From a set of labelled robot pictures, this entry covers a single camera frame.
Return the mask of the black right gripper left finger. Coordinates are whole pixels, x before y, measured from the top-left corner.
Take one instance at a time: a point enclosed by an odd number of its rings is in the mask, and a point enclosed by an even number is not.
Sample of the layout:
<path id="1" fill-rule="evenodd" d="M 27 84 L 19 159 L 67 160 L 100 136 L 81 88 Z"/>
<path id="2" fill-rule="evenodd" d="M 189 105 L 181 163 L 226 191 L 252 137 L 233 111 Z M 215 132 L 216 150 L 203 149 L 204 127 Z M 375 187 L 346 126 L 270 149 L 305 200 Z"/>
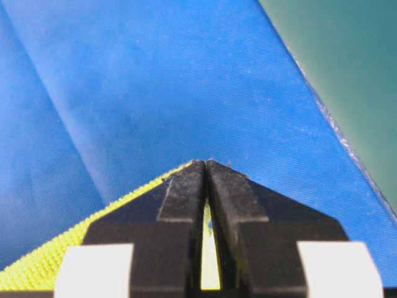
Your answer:
<path id="1" fill-rule="evenodd" d="M 130 297 L 187 297 L 198 288 L 205 168 L 196 161 L 90 224 L 85 245 L 134 245 Z"/>

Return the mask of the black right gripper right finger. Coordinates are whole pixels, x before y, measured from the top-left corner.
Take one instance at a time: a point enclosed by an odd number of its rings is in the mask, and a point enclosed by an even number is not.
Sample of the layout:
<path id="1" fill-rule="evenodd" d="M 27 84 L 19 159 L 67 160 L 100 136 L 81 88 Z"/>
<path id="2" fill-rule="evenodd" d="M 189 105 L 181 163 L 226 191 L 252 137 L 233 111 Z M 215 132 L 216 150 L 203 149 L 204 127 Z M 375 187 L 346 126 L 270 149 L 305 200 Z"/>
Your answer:
<path id="1" fill-rule="evenodd" d="M 307 297 L 298 241 L 346 241 L 338 220 L 251 181 L 216 161 L 207 163 L 215 228 L 221 231 L 248 297 Z"/>

